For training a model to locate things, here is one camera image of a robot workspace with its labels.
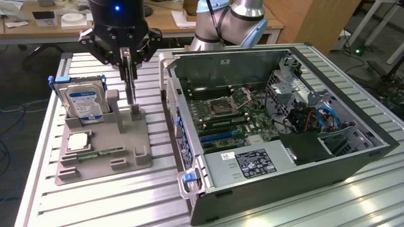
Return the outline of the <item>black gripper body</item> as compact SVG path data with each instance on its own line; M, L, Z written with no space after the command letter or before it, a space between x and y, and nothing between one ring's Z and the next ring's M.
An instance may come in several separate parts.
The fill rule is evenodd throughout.
M142 0L91 0L94 32L112 49L136 49L148 34Z

